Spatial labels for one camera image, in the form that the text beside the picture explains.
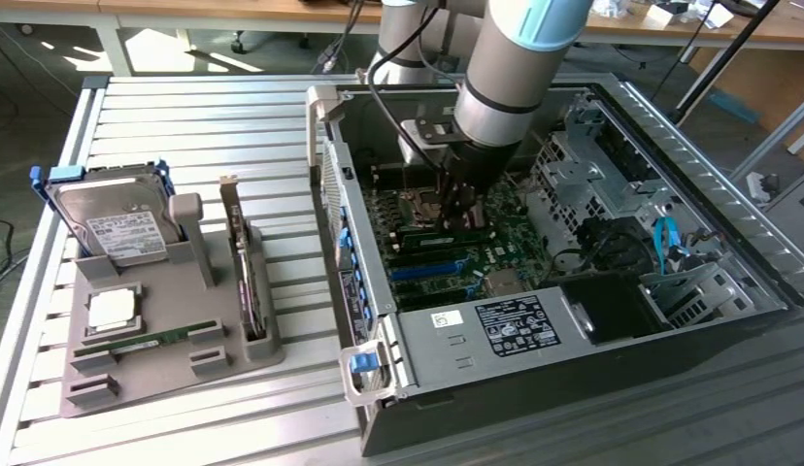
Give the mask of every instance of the slotted metal surface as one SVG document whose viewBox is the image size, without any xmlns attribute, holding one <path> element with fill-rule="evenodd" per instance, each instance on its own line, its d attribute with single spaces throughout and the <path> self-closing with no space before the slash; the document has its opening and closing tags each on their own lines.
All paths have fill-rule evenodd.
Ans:
<svg viewBox="0 0 804 466">
<path fill-rule="evenodd" d="M 603 76 L 570 78 L 583 79 L 605 80 L 614 91 L 623 90 Z M 220 174 L 239 175 L 246 214 L 267 249 L 287 359 L 119 410 L 59 418 L 74 277 L 68 260 L 76 244 L 46 212 L 0 349 L 0 465 L 804 463 L 804 314 L 678 377 L 361 458 L 357 417 L 343 401 L 335 368 L 338 341 L 306 191 L 306 151 L 297 134 L 283 138 L 302 128 L 261 129 L 262 124 L 254 138 L 239 130 L 255 120 L 302 117 L 295 106 L 303 103 L 303 89 L 317 82 L 311 77 L 175 80 L 115 79 L 106 91 L 83 91 L 62 161 L 102 166 L 162 155 L 179 189 L 206 199 L 207 231 L 223 228 L 214 180 Z M 178 94 L 178 83 L 187 85 L 188 95 Z M 186 108 L 170 103 L 166 91 L 183 97 Z M 631 99 L 625 105 L 634 109 L 637 98 L 625 92 Z M 259 103 L 275 95 L 294 104 Z M 130 99 L 128 110 L 122 110 L 122 99 Z M 651 117 L 645 111 L 634 115 Z M 154 129 L 160 121 L 170 133 Z M 206 146 L 174 139 L 191 121 L 215 123 L 198 133 L 215 138 Z M 107 124 L 120 126 L 103 129 Z M 112 142 L 132 138 L 160 138 L 162 149 Z M 692 157 L 688 162 L 698 163 Z M 724 195 L 722 201 L 734 202 Z M 768 250 L 780 251 L 776 236 L 760 238 L 768 240 Z"/>
</svg>

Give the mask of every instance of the hard drive label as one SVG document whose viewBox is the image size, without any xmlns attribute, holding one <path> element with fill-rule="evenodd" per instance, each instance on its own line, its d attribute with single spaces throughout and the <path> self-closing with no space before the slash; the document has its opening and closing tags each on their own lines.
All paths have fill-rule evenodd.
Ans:
<svg viewBox="0 0 804 466">
<path fill-rule="evenodd" d="M 491 350 L 498 356 L 559 345 L 558 333 L 537 296 L 486 304 L 475 309 Z"/>
<path fill-rule="evenodd" d="M 166 242 L 151 212 L 90 218 L 87 224 L 111 259 L 166 252 Z"/>
</svg>

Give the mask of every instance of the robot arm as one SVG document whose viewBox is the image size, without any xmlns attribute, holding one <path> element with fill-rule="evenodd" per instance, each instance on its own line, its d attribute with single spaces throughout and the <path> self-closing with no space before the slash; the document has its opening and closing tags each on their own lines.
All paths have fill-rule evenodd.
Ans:
<svg viewBox="0 0 804 466">
<path fill-rule="evenodd" d="M 411 17 L 422 18 L 426 5 L 405 3 L 406 6 L 386 5 L 390 15 L 382 17 L 379 54 L 393 48 L 394 38 L 402 36 L 398 31 L 406 30 L 409 35 L 397 44 L 419 25 L 419 19 L 411 26 L 402 17 L 409 22 Z M 438 187 L 442 227 L 463 229 L 485 225 L 485 219 L 474 214 L 481 212 L 477 206 L 502 176 L 529 131 L 562 58 L 586 25 L 591 4 L 591 0 L 487 3 L 451 124 L 458 138 L 442 162 Z M 394 21 L 393 25 L 386 25 L 386 21 Z M 390 28 L 395 34 L 385 34 Z M 397 82 L 415 83 L 418 79 L 430 82 L 427 71 L 417 68 L 419 57 L 414 47 L 402 50 L 399 56 L 389 63 L 398 67 Z M 405 66 L 411 66 L 407 75 L 399 71 Z"/>
</svg>

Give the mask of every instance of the gray floor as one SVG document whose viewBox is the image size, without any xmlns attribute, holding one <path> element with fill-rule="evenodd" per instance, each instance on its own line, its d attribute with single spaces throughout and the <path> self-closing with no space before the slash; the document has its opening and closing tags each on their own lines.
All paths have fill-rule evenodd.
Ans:
<svg viewBox="0 0 804 466">
<path fill-rule="evenodd" d="M 23 49 L 46 65 L 55 76 L 78 91 L 83 76 L 63 56 L 87 60 L 86 50 L 102 51 L 94 31 L 82 27 L 38 26 L 31 37 L 23 37 L 14 27 L 2 24 L 4 31 L 19 41 Z M 160 31 L 174 36 L 174 31 Z M 124 31 L 131 37 L 139 30 Z M 315 63 L 321 49 L 333 36 L 313 35 L 311 50 L 297 47 L 299 36 L 295 34 L 274 34 L 250 32 L 244 35 L 248 53 L 232 55 L 228 50 L 231 34 L 228 32 L 192 31 L 191 40 L 198 46 L 199 56 L 210 52 L 235 56 L 244 63 L 262 68 L 271 74 L 306 74 Z M 42 42 L 54 46 L 52 50 L 42 47 Z M 346 48 L 350 71 L 355 66 L 366 66 L 373 55 L 375 38 L 357 37 Z M 54 101 L 54 105 L 70 112 L 74 96 L 48 77 L 42 67 L 24 56 L 20 48 L 0 33 L 0 48 L 10 55 L 22 69 L 27 79 Z M 670 66 L 676 50 L 662 48 L 633 47 L 623 53 L 635 60 L 653 61 L 646 69 L 639 69 L 638 62 L 625 58 L 610 46 L 586 45 L 571 49 L 562 71 L 566 72 L 615 72 L 623 74 L 639 86 L 646 94 L 654 90 L 664 73 Z M 206 62 L 198 61 L 195 73 L 206 71 Z M 668 85 L 665 85 L 657 104 L 669 109 L 678 102 L 682 94 L 694 81 L 693 70 L 680 65 Z M 38 94 L 31 85 L 22 79 L 15 68 L 0 54 L 0 89 L 19 105 L 19 117 L 0 131 L 0 218 L 16 226 L 14 250 L 23 251 L 30 247 L 35 233 L 36 221 L 42 212 L 42 202 L 31 192 L 27 173 L 31 165 L 50 165 L 59 158 L 63 138 L 67 132 L 68 117 L 55 110 L 54 105 Z M 0 96 L 0 123 L 12 114 L 12 106 Z M 685 131 L 701 149 L 710 155 L 722 169 L 733 169 L 745 156 L 753 151 L 768 133 L 758 126 L 741 121 L 734 116 L 709 104 L 702 104 L 692 115 Z M 804 172 L 804 163 L 782 148 L 772 153 L 758 167 L 762 173 L 777 173 L 781 184 L 790 183 Z M 0 261 L 4 258 L 4 228 L 0 225 Z M 0 338 L 10 311 L 22 267 L 3 282 L 0 289 Z"/>
</svg>

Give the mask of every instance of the motherboard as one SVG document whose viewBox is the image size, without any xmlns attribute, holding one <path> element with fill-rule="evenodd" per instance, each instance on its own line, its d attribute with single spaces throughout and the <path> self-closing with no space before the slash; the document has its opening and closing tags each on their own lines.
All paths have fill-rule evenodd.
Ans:
<svg viewBox="0 0 804 466">
<path fill-rule="evenodd" d="M 365 189 L 379 254 L 399 311 L 506 296 L 535 289 L 550 260 L 507 180 L 482 206 L 486 227 L 438 231 L 433 187 Z"/>
</svg>

